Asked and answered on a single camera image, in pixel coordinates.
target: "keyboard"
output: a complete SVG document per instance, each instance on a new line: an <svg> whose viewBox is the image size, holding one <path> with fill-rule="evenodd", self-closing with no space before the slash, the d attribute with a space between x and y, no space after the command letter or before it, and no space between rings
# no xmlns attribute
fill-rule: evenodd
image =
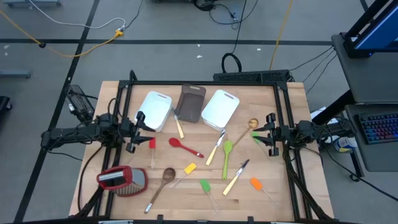
<svg viewBox="0 0 398 224"><path fill-rule="evenodd" d="M398 113L356 115L367 144L398 141Z"/></svg>
<svg viewBox="0 0 398 224"><path fill-rule="evenodd" d="M258 72L217 73L213 75L216 82L291 82L292 76L288 70L269 70Z"/></svg>

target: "white cable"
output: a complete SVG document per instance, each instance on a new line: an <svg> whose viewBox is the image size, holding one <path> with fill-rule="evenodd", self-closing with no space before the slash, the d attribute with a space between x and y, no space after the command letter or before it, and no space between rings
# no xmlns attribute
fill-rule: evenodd
<svg viewBox="0 0 398 224"><path fill-rule="evenodd" d="M90 29L100 29L100 28L102 28L102 27L108 25L109 23L111 23L111 22L113 22L113 21L115 21L115 20L122 20L122 21L123 21L123 26L121 26L118 30L124 30L124 27L125 27L125 25L126 25L126 21L125 21L123 18L120 18L120 17L111 19L110 21L108 21L107 23L105 23L105 24L103 24L102 26L99 26L99 27L90 27L90 26L86 26L86 25L84 25L84 24L71 24L71 23L67 23L67 22L59 22L59 21L56 21L55 19L51 18L49 15L47 15L47 14L46 14L45 12L43 12L41 9L39 9L39 7L37 7L37 6L33 3L32 0L29 0L29 2L30 2L37 10L39 10L43 15L45 15L47 18L49 18L49 19L52 20L53 22L55 22L55 23L57 23L57 24L61 24L61 25L82 26L82 27L87 27L87 28L90 28Z"/></svg>

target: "yellow cable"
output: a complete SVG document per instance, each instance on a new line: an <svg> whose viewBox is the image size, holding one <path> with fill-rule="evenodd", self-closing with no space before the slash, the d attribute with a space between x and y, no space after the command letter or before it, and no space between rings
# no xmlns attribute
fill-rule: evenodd
<svg viewBox="0 0 398 224"><path fill-rule="evenodd" d="M1 13L1 14L4 16L4 18L6 18L15 28L19 29L22 33L24 33L27 37L29 37L29 39L33 40L34 42L36 42L36 43L39 44L39 45L42 44L40 41L38 41L37 39L35 39L34 37L32 37L30 34L28 34L24 29L20 28L19 25L17 25L14 21L12 21L2 10L0 10L0 13ZM90 53L92 50L94 50L95 48L97 48L97 47L99 47L99 46L108 44L108 43L111 42L112 40L114 40L114 39L116 39L117 37L120 37L120 36L122 36L122 35L123 35L123 32L121 32L120 30L117 30L116 33L115 33L115 35L114 35L112 38L110 38L109 40L103 42L102 44L98 44L98 45L92 47L91 49L87 50L86 52L83 52L83 53L78 54L78 55L65 55L65 54L63 54L63 53L61 53L61 52L59 52L59 51L54 50L54 49L51 48L51 47L47 47L47 49L49 49L50 51L52 51L52 52L54 52L54 53L56 53L56 54L58 54L58 55L60 55L60 56L62 56L62 57L80 57L80 56L83 56L83 55L85 55L85 54Z"/></svg>
<svg viewBox="0 0 398 224"><path fill-rule="evenodd" d="M293 4L293 0L290 0L290 2L289 2L289 7L288 7L287 10L286 10L286 14L285 14L285 17L284 17L284 21L282 22L282 25L281 25L280 30L279 30L279 35L278 35L278 39L276 40L276 45L275 45L275 48L274 48L274 53L272 54L271 63L269 64L269 70L271 70L271 68L272 68L272 63L274 62L274 57L275 57L275 54L276 54L276 49L278 48L279 40L280 40L280 38L282 37L282 33L283 33L284 29L285 29L285 25L286 25L287 18L289 18L290 9L292 8L292 4Z"/></svg>

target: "red handle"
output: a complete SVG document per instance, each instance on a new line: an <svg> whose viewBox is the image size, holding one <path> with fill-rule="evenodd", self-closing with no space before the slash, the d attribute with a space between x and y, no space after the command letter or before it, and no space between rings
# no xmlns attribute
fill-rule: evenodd
<svg viewBox="0 0 398 224"><path fill-rule="evenodd" d="M195 150L190 149L190 148L188 148L188 147L181 146L181 148L187 150L188 152L191 152L192 154L194 154L194 155L196 155L196 156L198 156L198 157L201 157L201 158L204 158L204 157L205 157L202 153L196 152Z"/></svg>

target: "computer monitor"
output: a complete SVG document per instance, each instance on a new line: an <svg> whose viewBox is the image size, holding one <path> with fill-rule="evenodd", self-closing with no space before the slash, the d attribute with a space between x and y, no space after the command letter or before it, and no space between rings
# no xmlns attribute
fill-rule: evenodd
<svg viewBox="0 0 398 224"><path fill-rule="evenodd" d="M398 1L376 0L343 37L351 58L398 52Z"/></svg>

